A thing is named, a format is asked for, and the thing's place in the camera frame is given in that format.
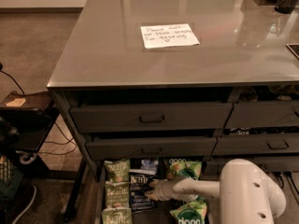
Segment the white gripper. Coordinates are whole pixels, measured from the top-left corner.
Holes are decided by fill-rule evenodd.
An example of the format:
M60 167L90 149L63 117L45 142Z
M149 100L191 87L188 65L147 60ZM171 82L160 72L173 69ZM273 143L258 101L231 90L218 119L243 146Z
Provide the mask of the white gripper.
M159 180L153 179L149 186L154 189L147 191L145 196L153 201L169 201L171 199L176 199L178 194L174 191L174 186L176 185L175 180Z

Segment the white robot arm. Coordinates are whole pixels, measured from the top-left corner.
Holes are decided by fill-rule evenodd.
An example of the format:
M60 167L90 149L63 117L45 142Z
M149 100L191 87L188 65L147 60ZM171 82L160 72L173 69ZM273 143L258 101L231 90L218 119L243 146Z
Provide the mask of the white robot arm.
M285 194L260 167L234 159L221 170L219 181L194 180L178 175L155 179L146 196L154 201L194 201L198 195L219 198L221 224L274 224L286 209Z

